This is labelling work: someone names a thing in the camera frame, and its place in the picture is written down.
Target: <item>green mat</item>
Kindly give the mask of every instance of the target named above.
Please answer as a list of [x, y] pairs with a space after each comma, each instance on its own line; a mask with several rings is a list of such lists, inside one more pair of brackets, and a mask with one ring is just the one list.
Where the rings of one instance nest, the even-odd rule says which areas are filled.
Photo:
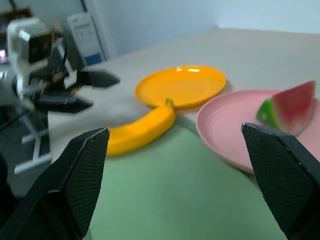
[[175, 124], [109, 158], [86, 240], [285, 240], [262, 194]]

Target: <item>gray floor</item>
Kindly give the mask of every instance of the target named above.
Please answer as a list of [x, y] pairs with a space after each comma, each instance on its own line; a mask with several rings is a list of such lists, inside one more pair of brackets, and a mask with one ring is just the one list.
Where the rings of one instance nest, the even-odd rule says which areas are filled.
[[[48, 126], [48, 117], [45, 113], [33, 113], [30, 115], [30, 119], [38, 130], [42, 130]], [[27, 128], [20, 121], [15, 122], [0, 132], [0, 152], [8, 165], [7, 180], [13, 193], [19, 197], [26, 195], [38, 176], [50, 165], [48, 162], [18, 175], [14, 174], [17, 164], [31, 160], [33, 156], [34, 142], [21, 143], [22, 137], [27, 134], [29, 134]], [[46, 135], [42, 137], [41, 154], [48, 153], [49, 151], [49, 135]]]

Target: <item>banana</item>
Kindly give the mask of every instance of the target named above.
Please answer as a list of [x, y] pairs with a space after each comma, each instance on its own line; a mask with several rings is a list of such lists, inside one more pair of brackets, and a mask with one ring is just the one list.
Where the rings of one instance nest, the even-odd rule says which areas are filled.
[[140, 149], [169, 130], [174, 124], [176, 114], [171, 99], [139, 120], [110, 129], [107, 156], [117, 156]]

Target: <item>white wall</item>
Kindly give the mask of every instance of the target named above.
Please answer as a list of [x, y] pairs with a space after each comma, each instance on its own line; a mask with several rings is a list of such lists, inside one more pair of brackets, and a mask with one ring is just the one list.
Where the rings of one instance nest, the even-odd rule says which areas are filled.
[[219, 27], [320, 33], [319, 0], [215, 0]]
[[[8, 0], [0, 0], [0, 12], [11, 10]], [[35, 16], [44, 20], [62, 20], [83, 12], [80, 0], [14, 0], [18, 8], [30, 7]]]
[[109, 15], [109, 26], [118, 55], [215, 26], [214, 0], [95, 1]]

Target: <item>white table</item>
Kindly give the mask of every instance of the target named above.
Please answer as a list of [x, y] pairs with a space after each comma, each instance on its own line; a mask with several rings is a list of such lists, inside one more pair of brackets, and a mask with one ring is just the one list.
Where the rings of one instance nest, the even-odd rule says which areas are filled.
[[[137, 83], [155, 71], [180, 65], [219, 69], [228, 80], [223, 92], [287, 89], [320, 80], [320, 34], [214, 29], [92, 66], [116, 74], [121, 83], [108, 90], [81, 89], [80, 96], [94, 101], [94, 106], [82, 113], [49, 114], [53, 159], [81, 132], [127, 124], [145, 115], [150, 108], [135, 98]], [[198, 110], [180, 114], [195, 122]]]

